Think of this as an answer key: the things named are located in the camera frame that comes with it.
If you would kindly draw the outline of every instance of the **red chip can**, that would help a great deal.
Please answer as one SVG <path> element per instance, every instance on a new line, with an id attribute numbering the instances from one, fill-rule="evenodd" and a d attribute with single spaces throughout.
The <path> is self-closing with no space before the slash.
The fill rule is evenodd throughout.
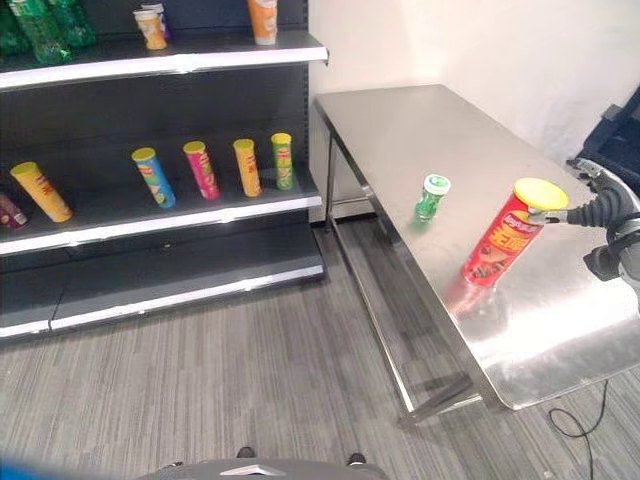
<path id="1" fill-rule="evenodd" d="M 0 223 L 12 230 L 17 230 L 27 223 L 27 217 L 3 193 L 0 193 Z"/>
<path id="2" fill-rule="evenodd" d="M 542 231 L 542 225 L 528 222 L 530 209 L 560 210 L 568 204 L 567 194 L 551 182 L 539 178 L 518 180 L 464 265 L 464 277 L 483 287 L 495 285 Z"/>
<path id="3" fill-rule="evenodd" d="M 207 200 L 215 200 L 220 196 L 220 189 L 211 168 L 209 155 L 204 142 L 193 141 L 186 143 L 182 150 L 187 155 L 191 171 L 196 178 L 200 193 Z"/>

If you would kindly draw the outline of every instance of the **store shelf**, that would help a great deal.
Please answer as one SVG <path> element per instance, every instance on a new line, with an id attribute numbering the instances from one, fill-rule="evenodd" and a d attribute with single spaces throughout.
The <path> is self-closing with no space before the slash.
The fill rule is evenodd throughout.
<path id="1" fill-rule="evenodd" d="M 6 274 L 0 337 L 93 324 L 323 273 L 311 228 L 298 224 Z M 43 288 L 47 284 L 53 288 Z"/>
<path id="2" fill-rule="evenodd" d="M 274 46 L 257 46 L 247 34 L 198 33 L 177 37 L 165 50 L 150 52 L 142 37 L 101 39 L 74 51 L 74 61 L 41 67 L 30 56 L 9 59 L 0 67 L 0 91 L 65 83 L 216 69 L 323 61 L 328 51 L 308 32 L 282 31 Z"/>
<path id="3" fill-rule="evenodd" d="M 220 182 L 220 198 L 202 198 L 195 181 L 171 182 L 178 199 L 164 210 L 154 202 L 142 181 L 109 190 L 78 192 L 70 203 L 74 216 L 64 223 L 53 223 L 37 210 L 20 230 L 0 234 L 0 255 L 25 253 L 161 230 L 228 223 L 250 217 L 307 209 L 322 204 L 309 171 L 300 168 L 291 190 L 276 188 L 275 169 L 260 172 L 263 193 L 249 198 L 240 180 L 233 175 Z"/>
<path id="4" fill-rule="evenodd" d="M 64 288 L 65 267 L 41 268 L 0 277 L 0 338 L 49 330 Z"/>

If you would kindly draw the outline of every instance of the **table top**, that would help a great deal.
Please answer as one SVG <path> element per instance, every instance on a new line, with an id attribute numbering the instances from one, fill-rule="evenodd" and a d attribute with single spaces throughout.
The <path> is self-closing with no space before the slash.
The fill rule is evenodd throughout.
<path id="1" fill-rule="evenodd" d="M 518 410 L 640 364 L 635 293 L 582 260 L 605 243 L 602 229 L 546 226 L 494 289 L 460 276 L 518 178 L 556 183 L 571 206 L 593 198 L 561 166 L 441 85 L 326 94 L 316 105 L 485 401 Z M 452 188 L 421 228 L 413 209 L 430 173 Z"/>

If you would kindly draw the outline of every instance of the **yellow lid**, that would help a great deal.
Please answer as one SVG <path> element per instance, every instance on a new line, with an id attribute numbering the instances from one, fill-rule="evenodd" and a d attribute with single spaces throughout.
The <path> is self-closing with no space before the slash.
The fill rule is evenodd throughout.
<path id="1" fill-rule="evenodd" d="M 273 135 L 271 135 L 271 142 L 289 144 L 291 143 L 291 135 L 289 135 L 288 133 L 274 133 Z"/>
<path id="2" fill-rule="evenodd" d="M 536 210 L 560 210 L 569 205 L 569 197 L 560 187 L 540 178 L 521 178 L 513 193 Z"/>
<path id="3" fill-rule="evenodd" d="M 144 162 L 151 160 L 156 156 L 156 151 L 151 147 L 139 148 L 131 154 L 131 158 L 134 162 Z"/>
<path id="4" fill-rule="evenodd" d="M 233 142 L 233 148 L 237 148 L 238 150 L 250 150 L 253 149 L 253 140 L 250 138 L 240 138 Z"/>
<path id="5" fill-rule="evenodd" d="M 11 169 L 11 175 L 19 177 L 25 173 L 32 173 L 38 170 L 38 165 L 35 162 L 24 162 L 16 165 Z"/>
<path id="6" fill-rule="evenodd" d="M 205 148 L 206 147 L 204 145 L 204 142 L 201 142 L 200 140 L 194 140 L 193 142 L 185 143 L 182 147 L 182 150 L 184 151 L 184 153 L 198 153 L 204 152 Z"/>

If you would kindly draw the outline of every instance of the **green plastic bottle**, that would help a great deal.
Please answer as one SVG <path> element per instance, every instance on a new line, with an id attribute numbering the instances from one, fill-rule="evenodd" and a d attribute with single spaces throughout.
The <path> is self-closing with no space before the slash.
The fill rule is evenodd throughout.
<path id="1" fill-rule="evenodd" d="M 49 0 L 49 5 L 69 45 L 87 47 L 96 43 L 96 34 L 78 0 Z"/>
<path id="2" fill-rule="evenodd" d="M 431 174 L 424 179 L 422 196 L 416 204 L 416 220 L 428 223 L 436 214 L 442 197 L 451 189 L 451 182 L 442 175 Z"/>
<path id="3" fill-rule="evenodd" d="M 0 1 L 0 54 L 3 57 L 20 55 L 31 50 L 29 40 L 24 36 L 9 7 Z"/>
<path id="4" fill-rule="evenodd" d="M 44 0 L 9 0 L 9 8 L 29 37 L 40 63 L 56 65 L 71 60 L 69 45 Z"/>

